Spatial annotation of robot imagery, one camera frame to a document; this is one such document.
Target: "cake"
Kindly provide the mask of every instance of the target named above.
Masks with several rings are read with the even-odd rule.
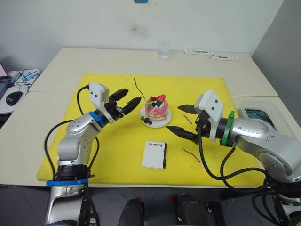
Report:
[[[148,125],[157,124],[158,127],[169,123],[168,102],[165,100],[165,94],[158,97],[150,97],[146,101],[141,120]]]

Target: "small notebook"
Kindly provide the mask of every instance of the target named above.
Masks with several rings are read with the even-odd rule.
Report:
[[[141,166],[165,169],[167,144],[146,141]]]

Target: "floor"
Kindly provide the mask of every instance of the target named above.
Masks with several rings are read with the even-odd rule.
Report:
[[[49,192],[34,187],[0,186],[1,226],[44,225]],[[192,188],[98,188],[92,197],[102,226],[115,226],[128,199],[140,197],[145,204],[145,226],[176,224],[170,197],[186,193],[200,200],[219,200],[221,189]],[[255,212],[250,197],[222,201],[227,226],[271,226]]]

